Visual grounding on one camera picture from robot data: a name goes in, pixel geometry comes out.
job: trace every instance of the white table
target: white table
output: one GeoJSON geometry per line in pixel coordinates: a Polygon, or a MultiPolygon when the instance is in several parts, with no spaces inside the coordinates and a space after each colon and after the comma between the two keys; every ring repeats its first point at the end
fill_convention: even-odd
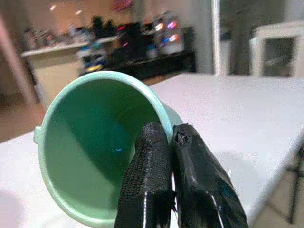
{"type": "MultiPolygon", "coordinates": [[[[230,173],[252,223],[301,142],[304,80],[183,74],[152,89],[201,134],[230,173]]],[[[16,224],[85,227],[47,192],[33,132],[0,144],[0,227],[16,224]]],[[[171,227],[177,228],[174,214],[171,227]]]]}
{"type": "Polygon", "coordinates": [[[267,39],[275,38],[295,38],[294,42],[294,66],[292,76],[303,77],[304,71],[304,21],[292,21],[279,24],[260,26],[255,32],[255,46],[253,52],[253,75],[260,77],[263,75],[263,62],[265,55],[265,45],[267,39]]]}

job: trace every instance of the wooden floor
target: wooden floor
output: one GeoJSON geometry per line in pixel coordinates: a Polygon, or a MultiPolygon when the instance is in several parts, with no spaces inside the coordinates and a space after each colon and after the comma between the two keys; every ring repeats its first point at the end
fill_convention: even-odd
{"type": "Polygon", "coordinates": [[[0,102],[0,143],[32,131],[42,123],[45,110],[40,103],[27,105],[20,95],[0,102]]]}

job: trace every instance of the black object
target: black object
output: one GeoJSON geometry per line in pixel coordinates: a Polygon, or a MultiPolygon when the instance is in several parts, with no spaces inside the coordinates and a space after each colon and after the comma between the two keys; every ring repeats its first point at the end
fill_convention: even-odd
{"type": "Polygon", "coordinates": [[[111,20],[109,20],[104,26],[104,35],[105,37],[114,37],[116,35],[116,28],[113,26],[111,20]]]}
{"type": "Polygon", "coordinates": [[[296,212],[296,206],[297,206],[297,200],[299,196],[299,188],[300,188],[300,178],[304,177],[304,172],[301,171],[302,163],[304,159],[304,150],[303,147],[300,148],[297,156],[297,165],[296,167],[288,167],[288,171],[294,172],[295,177],[294,177],[294,185],[292,189],[292,198],[290,202],[290,210],[289,210],[289,218],[288,222],[290,224],[294,224],[295,222],[295,212],[296,212]]]}
{"type": "Polygon", "coordinates": [[[160,123],[144,126],[135,150],[123,177],[115,228],[169,228],[172,153],[160,123]]]}
{"type": "Polygon", "coordinates": [[[195,40],[195,32],[193,27],[184,27],[182,28],[183,37],[184,37],[184,45],[186,51],[194,50],[194,40],[195,40]]]}
{"type": "Polygon", "coordinates": [[[94,32],[95,38],[100,39],[105,37],[103,30],[103,19],[99,16],[92,17],[92,31],[94,32]]]}
{"type": "Polygon", "coordinates": [[[248,228],[229,176],[198,132],[174,127],[174,179],[180,228],[248,228]]]}
{"type": "Polygon", "coordinates": [[[146,57],[146,46],[139,23],[130,23],[118,27],[119,43],[126,50],[129,60],[146,57]]]}
{"type": "Polygon", "coordinates": [[[171,55],[158,56],[155,59],[126,62],[128,59],[120,51],[111,55],[114,61],[106,66],[109,70],[132,75],[137,79],[146,79],[174,72],[196,72],[195,52],[183,51],[171,55]]]}

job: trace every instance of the glowing light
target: glowing light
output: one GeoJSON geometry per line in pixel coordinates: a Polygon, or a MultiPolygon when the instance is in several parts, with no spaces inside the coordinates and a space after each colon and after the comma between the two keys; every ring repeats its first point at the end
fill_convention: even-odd
{"type": "Polygon", "coordinates": [[[175,21],[169,23],[169,25],[167,26],[168,29],[173,29],[175,27],[176,27],[176,22],[175,21]]]}
{"type": "Polygon", "coordinates": [[[170,42],[174,42],[174,41],[177,40],[178,37],[179,37],[179,36],[178,36],[177,34],[174,34],[173,36],[170,36],[169,41],[170,41],[170,42]]]}
{"type": "Polygon", "coordinates": [[[125,29],[125,25],[119,27],[117,30],[118,30],[118,31],[121,31],[121,30],[124,30],[124,29],[125,29]]]}
{"type": "Polygon", "coordinates": [[[55,8],[56,8],[56,5],[52,5],[52,6],[49,8],[49,10],[50,10],[50,11],[53,11],[55,8]]]}
{"type": "Polygon", "coordinates": [[[160,31],[163,29],[163,23],[159,23],[157,26],[155,26],[156,31],[160,31]]]}

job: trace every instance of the floor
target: floor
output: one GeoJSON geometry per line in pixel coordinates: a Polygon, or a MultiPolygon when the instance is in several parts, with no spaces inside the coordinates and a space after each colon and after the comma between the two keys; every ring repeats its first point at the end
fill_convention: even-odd
{"type": "MultiPolygon", "coordinates": [[[[143,82],[150,86],[172,76],[157,76],[143,80],[143,82]]],[[[45,111],[41,104],[28,106],[20,96],[6,102],[0,102],[0,142],[32,131],[35,126],[41,125],[44,114],[45,111]]],[[[304,213],[303,181],[300,187],[296,224],[289,225],[286,221],[292,181],[293,174],[286,172],[252,228],[304,227],[304,216],[302,216],[304,213]]]]}

